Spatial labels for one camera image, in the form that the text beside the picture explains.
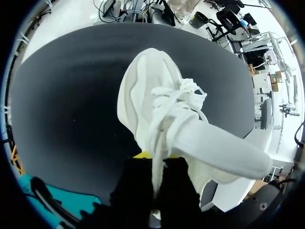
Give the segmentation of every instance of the desk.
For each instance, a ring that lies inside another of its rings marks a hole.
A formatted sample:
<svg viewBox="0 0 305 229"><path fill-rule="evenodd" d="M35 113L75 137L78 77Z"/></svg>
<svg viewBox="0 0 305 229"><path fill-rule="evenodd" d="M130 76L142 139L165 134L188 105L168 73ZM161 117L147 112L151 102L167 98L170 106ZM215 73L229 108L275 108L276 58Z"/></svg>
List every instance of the desk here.
<svg viewBox="0 0 305 229"><path fill-rule="evenodd" d="M234 54L169 26L91 26L43 46L14 78L12 129L27 174L108 203L123 161L140 153L117 118L119 87L133 58L149 47L166 51L182 76L194 78L207 92L202 111L211 124L241 138L249 134L254 127L252 80Z"/></svg>

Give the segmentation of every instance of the yellow part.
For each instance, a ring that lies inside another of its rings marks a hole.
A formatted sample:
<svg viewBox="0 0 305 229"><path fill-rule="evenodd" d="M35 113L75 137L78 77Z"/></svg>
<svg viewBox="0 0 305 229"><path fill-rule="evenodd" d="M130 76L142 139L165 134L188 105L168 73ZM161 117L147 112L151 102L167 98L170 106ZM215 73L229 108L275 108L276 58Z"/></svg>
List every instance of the yellow part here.
<svg viewBox="0 0 305 229"><path fill-rule="evenodd" d="M148 158L148 159L151 159L152 156L150 156L147 151L143 151L140 154L134 156L133 158ZM177 157L175 155L171 155L170 158L177 158Z"/></svg>

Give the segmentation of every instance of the cardboard box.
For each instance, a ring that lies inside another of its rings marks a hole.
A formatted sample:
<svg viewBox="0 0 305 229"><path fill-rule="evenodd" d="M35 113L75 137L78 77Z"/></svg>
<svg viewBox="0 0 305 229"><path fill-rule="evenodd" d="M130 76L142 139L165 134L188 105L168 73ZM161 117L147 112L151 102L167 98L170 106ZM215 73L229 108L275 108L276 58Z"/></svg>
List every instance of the cardboard box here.
<svg viewBox="0 0 305 229"><path fill-rule="evenodd" d="M272 87L273 92L278 92L278 84L277 83L272 83L271 87Z"/></svg>
<svg viewBox="0 0 305 229"><path fill-rule="evenodd" d="M251 76L254 76L255 75L255 70L253 68L253 65L249 64L248 67L249 67L249 71L250 71Z"/></svg>
<svg viewBox="0 0 305 229"><path fill-rule="evenodd" d="M275 72L276 75L276 82L277 83L282 83L283 79L282 79L282 73L280 71Z"/></svg>
<svg viewBox="0 0 305 229"><path fill-rule="evenodd" d="M276 81L276 74L270 74L269 76L270 76L271 83L276 83L277 82Z"/></svg>

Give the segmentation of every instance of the white cloth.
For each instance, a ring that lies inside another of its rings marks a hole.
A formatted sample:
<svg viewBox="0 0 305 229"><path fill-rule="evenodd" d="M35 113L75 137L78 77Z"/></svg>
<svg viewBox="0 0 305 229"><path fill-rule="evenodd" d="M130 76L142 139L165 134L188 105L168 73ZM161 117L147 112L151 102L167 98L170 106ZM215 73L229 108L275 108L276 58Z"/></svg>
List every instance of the white cloth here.
<svg viewBox="0 0 305 229"><path fill-rule="evenodd" d="M169 0L168 5L179 19L192 13L200 0Z"/></svg>

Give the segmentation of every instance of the metal stand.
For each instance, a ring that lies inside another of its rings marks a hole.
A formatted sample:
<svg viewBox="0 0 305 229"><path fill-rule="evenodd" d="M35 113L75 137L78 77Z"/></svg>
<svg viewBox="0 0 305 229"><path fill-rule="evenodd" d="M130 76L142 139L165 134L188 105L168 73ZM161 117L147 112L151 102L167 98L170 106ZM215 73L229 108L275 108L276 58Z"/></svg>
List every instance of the metal stand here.
<svg viewBox="0 0 305 229"><path fill-rule="evenodd" d="M224 32L223 29L222 29L223 25L217 24L217 23L216 23L214 20L212 20L212 19L210 19L210 20L208 21L208 23L211 23L213 26L216 27L216 33L213 33L209 27L206 27L206 29L209 31L210 35L211 35L212 38L213 38L213 39L212 39L213 42L218 41L219 39L221 39L222 37L225 37L226 35L228 35L228 34L230 33L229 31Z"/></svg>

